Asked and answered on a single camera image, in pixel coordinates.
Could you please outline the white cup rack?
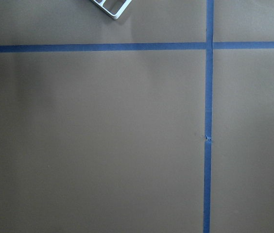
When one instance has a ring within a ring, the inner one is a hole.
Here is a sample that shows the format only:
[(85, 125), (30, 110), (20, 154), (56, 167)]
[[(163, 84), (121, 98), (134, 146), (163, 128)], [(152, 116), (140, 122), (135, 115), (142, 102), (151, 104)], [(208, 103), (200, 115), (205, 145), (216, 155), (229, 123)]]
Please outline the white cup rack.
[(131, 3), (131, 0), (91, 0), (113, 20), (117, 20)]

